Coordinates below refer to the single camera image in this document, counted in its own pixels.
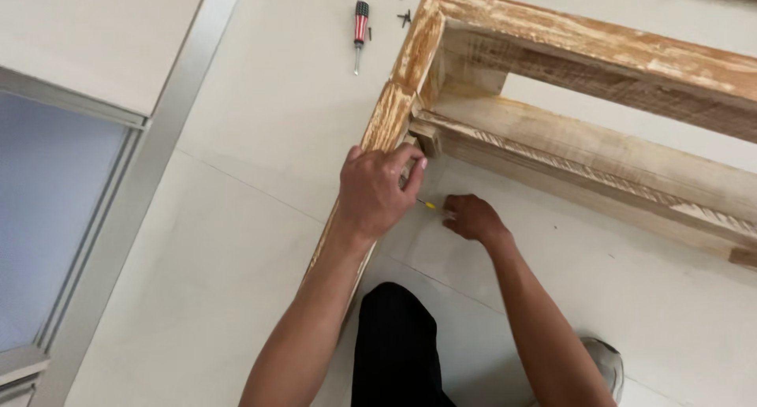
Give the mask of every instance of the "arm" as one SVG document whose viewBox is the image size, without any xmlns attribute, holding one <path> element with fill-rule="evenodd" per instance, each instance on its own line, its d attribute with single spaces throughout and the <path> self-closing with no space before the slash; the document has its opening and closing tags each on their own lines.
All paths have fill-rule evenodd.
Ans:
<svg viewBox="0 0 757 407">
<path fill-rule="evenodd" d="M 497 212 L 476 196 L 449 196 L 444 225 L 487 249 L 518 355 L 543 407 L 614 407 L 602 375 L 557 305 L 526 265 Z"/>
<path fill-rule="evenodd" d="M 415 159 L 398 186 L 402 166 Z M 255 361 L 240 407 L 306 406 L 326 376 L 360 263 L 376 239 L 411 208 L 423 180 L 423 153 L 402 144 L 390 155 L 353 147 L 341 171 L 331 230 L 295 300 Z"/>
</svg>

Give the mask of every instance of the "tile floor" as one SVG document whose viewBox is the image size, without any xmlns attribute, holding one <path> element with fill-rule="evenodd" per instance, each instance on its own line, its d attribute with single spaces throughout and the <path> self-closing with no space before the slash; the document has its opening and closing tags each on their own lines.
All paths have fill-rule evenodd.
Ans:
<svg viewBox="0 0 757 407">
<path fill-rule="evenodd" d="M 394 15 L 418 2 L 366 0 L 373 41 L 355 77 L 354 1 L 240 0 L 67 407 L 236 405 L 401 46 Z M 523 1 L 757 54 L 754 0 Z M 527 80 L 505 92 L 757 171 L 757 151 L 741 142 Z M 424 196 L 452 192 L 490 200 L 573 325 L 624 354 L 621 405 L 754 405 L 757 274 L 468 164 L 432 162 Z M 410 288 L 436 318 L 444 388 L 460 407 L 528 403 L 479 246 L 413 209 L 360 292 L 384 280 Z M 315 405 L 349 405 L 355 318 Z"/>
</svg>

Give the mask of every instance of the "white wall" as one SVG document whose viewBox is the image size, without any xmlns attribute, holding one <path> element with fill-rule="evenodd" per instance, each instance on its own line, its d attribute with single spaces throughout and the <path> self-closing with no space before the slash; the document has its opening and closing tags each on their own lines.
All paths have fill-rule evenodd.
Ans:
<svg viewBox="0 0 757 407">
<path fill-rule="evenodd" d="M 200 0 L 0 0 L 0 66 L 150 114 Z"/>
<path fill-rule="evenodd" d="M 125 133 L 0 92 L 0 352 L 50 313 Z"/>
</svg>

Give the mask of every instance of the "wooden pallet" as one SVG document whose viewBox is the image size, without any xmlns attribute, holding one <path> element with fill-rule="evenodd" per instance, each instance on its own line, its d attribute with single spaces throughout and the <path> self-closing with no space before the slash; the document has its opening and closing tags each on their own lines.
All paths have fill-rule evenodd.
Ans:
<svg viewBox="0 0 757 407">
<path fill-rule="evenodd" d="M 509 0 L 421 0 L 415 15 L 363 150 L 410 132 L 430 157 L 757 267 L 757 174 L 500 96 L 515 73 L 757 142 L 757 59 Z"/>
</svg>

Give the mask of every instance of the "screwdriver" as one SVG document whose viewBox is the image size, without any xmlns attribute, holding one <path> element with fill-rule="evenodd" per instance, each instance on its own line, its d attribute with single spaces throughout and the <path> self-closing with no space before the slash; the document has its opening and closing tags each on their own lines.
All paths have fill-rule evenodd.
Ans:
<svg viewBox="0 0 757 407">
<path fill-rule="evenodd" d="M 368 4 L 362 0 L 355 5 L 355 75 L 360 65 L 360 50 L 365 40 L 365 26 L 368 24 Z"/>
</svg>

